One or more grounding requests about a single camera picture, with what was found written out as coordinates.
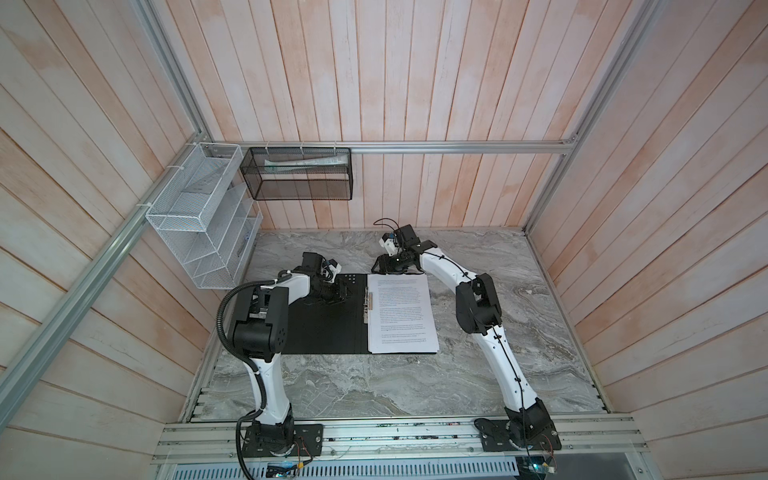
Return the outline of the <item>blue folder black inside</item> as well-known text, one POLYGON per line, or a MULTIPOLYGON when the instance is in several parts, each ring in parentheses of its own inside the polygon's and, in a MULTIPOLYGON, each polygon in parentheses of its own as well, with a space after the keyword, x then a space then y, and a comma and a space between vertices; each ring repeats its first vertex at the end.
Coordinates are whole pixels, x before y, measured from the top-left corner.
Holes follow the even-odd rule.
POLYGON ((341 303, 308 297, 290 306, 286 354, 367 355, 369 274, 343 274, 349 289, 341 303))

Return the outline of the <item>printed paper sheet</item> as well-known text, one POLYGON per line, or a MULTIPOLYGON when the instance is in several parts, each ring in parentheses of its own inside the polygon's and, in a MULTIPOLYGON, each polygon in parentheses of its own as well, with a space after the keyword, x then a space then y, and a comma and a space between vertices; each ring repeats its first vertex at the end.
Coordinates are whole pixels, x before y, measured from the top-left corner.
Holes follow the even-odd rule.
POLYGON ((367 293, 371 354, 436 354, 439 351, 425 275, 369 274, 367 293))

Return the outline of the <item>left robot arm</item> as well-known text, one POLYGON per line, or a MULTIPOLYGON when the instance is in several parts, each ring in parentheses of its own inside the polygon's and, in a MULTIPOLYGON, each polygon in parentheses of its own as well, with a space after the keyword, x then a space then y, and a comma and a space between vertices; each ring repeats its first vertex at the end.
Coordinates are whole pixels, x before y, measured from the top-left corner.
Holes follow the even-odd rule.
POLYGON ((292 406, 285 393, 282 352, 287 343, 289 307, 297 300, 342 300, 336 283, 342 271, 334 259, 314 252, 302 254, 302 263, 283 270, 271 280, 249 281, 232 289, 220 304, 224 314, 235 302, 228 327, 217 319, 217 334, 224 348, 246 368, 255 407, 236 423, 236 451, 246 446, 273 456, 298 453, 292 406))

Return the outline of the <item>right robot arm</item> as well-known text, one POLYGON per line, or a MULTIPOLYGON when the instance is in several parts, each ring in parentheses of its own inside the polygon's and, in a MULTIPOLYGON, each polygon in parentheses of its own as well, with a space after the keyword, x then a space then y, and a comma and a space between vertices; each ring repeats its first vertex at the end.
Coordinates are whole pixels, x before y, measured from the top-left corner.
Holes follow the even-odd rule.
POLYGON ((506 338, 502 308, 492 277, 474 273, 448 257, 434 242, 421 240, 405 225, 379 240, 385 253, 377 257, 374 274, 406 274, 411 267, 433 275, 455 294, 456 319, 479 346, 500 387, 506 423, 478 419, 475 426, 502 449, 562 448, 554 421, 527 381, 506 338))

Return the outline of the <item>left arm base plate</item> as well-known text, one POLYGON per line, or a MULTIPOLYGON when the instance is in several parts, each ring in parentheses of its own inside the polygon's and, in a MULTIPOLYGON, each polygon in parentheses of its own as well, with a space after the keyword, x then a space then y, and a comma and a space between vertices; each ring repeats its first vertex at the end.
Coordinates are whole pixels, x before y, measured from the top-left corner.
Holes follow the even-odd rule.
POLYGON ((245 458, 322 455, 324 425, 267 425, 255 422, 245 428, 241 453, 245 458))

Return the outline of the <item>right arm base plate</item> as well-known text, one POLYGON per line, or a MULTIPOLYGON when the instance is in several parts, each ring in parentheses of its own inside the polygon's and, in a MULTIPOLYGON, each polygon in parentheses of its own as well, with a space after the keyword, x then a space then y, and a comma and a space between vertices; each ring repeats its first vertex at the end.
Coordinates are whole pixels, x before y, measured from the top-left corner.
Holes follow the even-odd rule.
POLYGON ((478 418, 473 422, 485 452, 557 451, 562 443, 553 422, 526 423, 518 420, 478 418))

